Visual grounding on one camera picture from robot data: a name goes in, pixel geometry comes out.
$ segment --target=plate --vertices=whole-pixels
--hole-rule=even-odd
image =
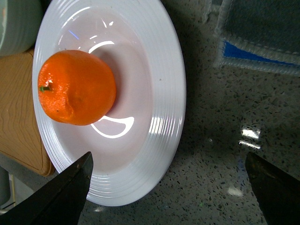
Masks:
[[[94,124],[57,123],[38,101],[38,72],[64,49],[89,52],[112,68],[116,102]],[[53,0],[37,37],[32,87],[38,128],[57,171],[92,152],[89,201],[126,205],[161,180],[182,132],[186,79],[180,44],[160,1]]]

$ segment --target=cutting board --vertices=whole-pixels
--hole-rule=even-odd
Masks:
[[[33,50],[0,58],[0,153],[32,171],[54,172],[41,141],[32,98]]]

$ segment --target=mandarin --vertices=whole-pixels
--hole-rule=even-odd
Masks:
[[[64,50],[43,64],[38,74],[38,98],[51,119],[88,125],[111,109],[116,84],[101,59],[79,50]]]

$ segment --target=towel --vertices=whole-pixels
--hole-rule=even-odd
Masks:
[[[300,0],[223,0],[215,66],[300,75]]]

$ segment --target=countertop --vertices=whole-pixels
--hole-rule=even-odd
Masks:
[[[80,225],[266,224],[245,159],[253,151],[300,180],[300,78],[214,68],[218,15],[202,23],[204,0],[162,0],[178,33],[187,77],[182,137],[159,184],[122,207],[86,202]],[[259,133],[258,139],[242,135]],[[0,165],[33,190],[42,177],[0,156]]]

